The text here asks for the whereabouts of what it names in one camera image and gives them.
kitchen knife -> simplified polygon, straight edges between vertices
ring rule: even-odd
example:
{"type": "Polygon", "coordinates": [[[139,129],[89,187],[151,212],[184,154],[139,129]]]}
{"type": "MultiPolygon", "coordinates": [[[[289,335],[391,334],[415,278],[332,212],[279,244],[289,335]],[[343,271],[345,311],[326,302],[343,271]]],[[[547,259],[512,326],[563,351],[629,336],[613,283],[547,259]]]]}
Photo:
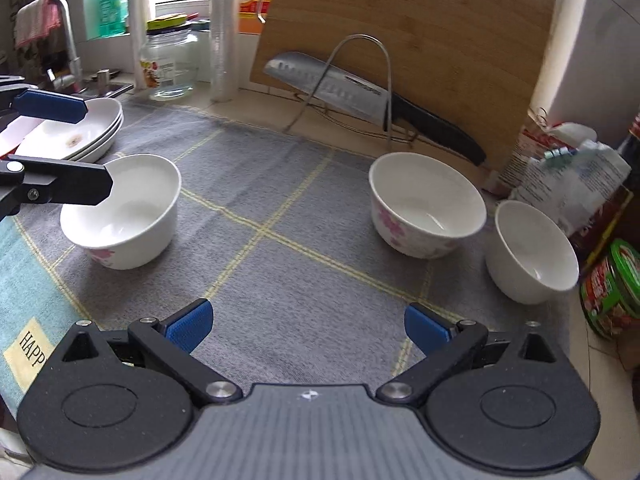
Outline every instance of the kitchen knife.
{"type": "MultiPolygon", "coordinates": [[[[313,90],[322,70],[324,62],[302,52],[283,52],[264,66],[265,74],[307,94],[313,90]]],[[[354,117],[386,127],[388,91],[338,67],[329,67],[314,97],[354,117]]],[[[418,133],[466,156],[476,166],[486,159],[486,153],[480,145],[455,124],[393,93],[391,121],[395,123],[398,120],[405,120],[418,133]]]]}

blue gripper pad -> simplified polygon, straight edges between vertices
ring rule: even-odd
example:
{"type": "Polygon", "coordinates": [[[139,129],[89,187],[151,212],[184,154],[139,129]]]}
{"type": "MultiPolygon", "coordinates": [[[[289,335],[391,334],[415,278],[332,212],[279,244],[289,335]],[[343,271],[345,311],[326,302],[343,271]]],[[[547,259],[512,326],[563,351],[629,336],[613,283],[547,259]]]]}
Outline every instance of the blue gripper pad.
{"type": "Polygon", "coordinates": [[[213,327],[213,307],[209,301],[202,300],[195,307],[192,305],[183,309],[187,311],[183,316],[180,316],[180,311],[177,316],[165,320],[164,336],[187,353],[191,353],[213,327]]]}
{"type": "Polygon", "coordinates": [[[412,303],[404,310],[404,331],[425,355],[451,341],[453,327],[420,304],[412,303]]]}
{"type": "Polygon", "coordinates": [[[28,89],[14,98],[11,108],[20,115],[79,123],[87,113],[86,103],[79,97],[28,89]]]}

wooden cutting board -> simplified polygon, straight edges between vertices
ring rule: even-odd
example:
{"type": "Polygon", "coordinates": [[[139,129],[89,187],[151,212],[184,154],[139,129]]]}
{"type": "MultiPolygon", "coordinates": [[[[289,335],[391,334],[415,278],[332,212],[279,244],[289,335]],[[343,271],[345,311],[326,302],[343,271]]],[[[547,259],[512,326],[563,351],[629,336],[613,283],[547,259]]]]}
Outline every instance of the wooden cutting board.
{"type": "MultiPolygon", "coordinates": [[[[393,88],[453,122],[501,168],[538,80],[554,0],[272,0],[251,80],[291,88],[262,73],[276,54],[323,61],[342,38],[375,36],[389,50],[393,88]]],[[[335,64],[386,88],[374,44],[348,43],[335,64]]]]}

dish towel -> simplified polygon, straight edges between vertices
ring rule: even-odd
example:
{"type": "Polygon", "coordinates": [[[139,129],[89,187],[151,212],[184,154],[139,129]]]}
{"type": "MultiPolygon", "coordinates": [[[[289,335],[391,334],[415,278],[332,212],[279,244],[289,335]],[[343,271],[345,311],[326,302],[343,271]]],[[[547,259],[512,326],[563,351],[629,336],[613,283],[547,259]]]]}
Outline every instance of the dish towel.
{"type": "Polygon", "coordinates": [[[59,26],[58,8],[50,0],[35,0],[21,8],[15,17],[15,47],[46,38],[52,28],[59,26]]]}

black knife handle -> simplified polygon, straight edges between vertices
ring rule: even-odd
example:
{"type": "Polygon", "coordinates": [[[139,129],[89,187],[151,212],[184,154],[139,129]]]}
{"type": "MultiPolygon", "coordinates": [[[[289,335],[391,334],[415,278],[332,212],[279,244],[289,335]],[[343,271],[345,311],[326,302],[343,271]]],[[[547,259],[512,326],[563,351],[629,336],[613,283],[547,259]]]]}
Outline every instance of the black knife handle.
{"type": "Polygon", "coordinates": [[[398,119],[407,121],[418,133],[433,142],[466,156],[476,166],[486,159],[484,150],[469,134],[394,93],[391,97],[391,122],[395,123],[398,119]]]}

